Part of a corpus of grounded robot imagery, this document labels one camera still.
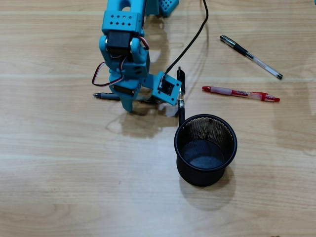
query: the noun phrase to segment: mesh pencil holder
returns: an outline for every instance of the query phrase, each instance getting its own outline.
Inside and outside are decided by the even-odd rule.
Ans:
[[[221,118],[195,115],[179,126],[174,147],[182,178],[195,186],[209,186],[223,176],[234,159],[237,138]]]

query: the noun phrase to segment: wood grain surface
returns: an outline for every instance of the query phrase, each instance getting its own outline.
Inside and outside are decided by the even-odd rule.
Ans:
[[[187,117],[213,114],[238,139],[215,185],[176,167],[172,108],[94,99],[105,0],[0,1],[1,237],[315,237],[316,6],[313,0],[207,0],[205,29],[179,62]],[[197,32],[200,1],[148,17],[151,72]],[[282,81],[219,40],[227,35]],[[176,76],[176,69],[170,72]],[[100,75],[108,80],[104,69]],[[264,103],[202,93],[263,91]]]

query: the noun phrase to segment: red pen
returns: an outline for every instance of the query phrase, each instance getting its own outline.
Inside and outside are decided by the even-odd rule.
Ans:
[[[220,95],[239,96],[239,97],[246,97],[249,99],[269,101],[269,102],[280,102],[280,98],[276,98],[273,95],[269,95],[264,92],[246,92],[246,91],[232,90],[228,88],[213,87],[213,86],[203,86],[202,89],[209,93],[216,93]]]

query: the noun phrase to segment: robotic arm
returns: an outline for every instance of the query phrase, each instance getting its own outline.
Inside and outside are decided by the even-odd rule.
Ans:
[[[141,87],[149,88],[158,100],[171,105],[177,102],[181,82],[164,72],[149,74],[149,48],[143,47],[141,41],[145,14],[167,17],[178,3],[179,0],[108,0],[99,46],[110,68],[110,82],[118,81],[110,85],[110,90],[129,112]],[[122,11],[125,7],[130,7],[130,11]]]

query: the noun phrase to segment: red wire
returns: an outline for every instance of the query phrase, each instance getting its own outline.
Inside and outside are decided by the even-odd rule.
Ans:
[[[108,83],[105,83],[105,84],[95,84],[94,81],[97,79],[98,77],[98,74],[99,74],[99,71],[100,69],[102,68],[103,65],[105,65],[105,62],[101,63],[97,69],[95,70],[95,73],[93,75],[93,78],[92,78],[92,84],[93,85],[96,85],[96,86],[109,86],[109,85],[113,85],[119,81],[121,81],[123,79],[123,74],[122,74],[122,71],[123,71],[123,64],[124,64],[124,61],[126,60],[127,57],[125,57],[123,60],[121,60],[121,62],[119,63],[119,72],[120,72],[120,77],[112,82],[108,82]]]
[[[144,37],[139,36],[139,39],[143,42],[144,46],[146,47],[146,49],[149,49],[149,44],[147,43],[147,41],[145,40]]]

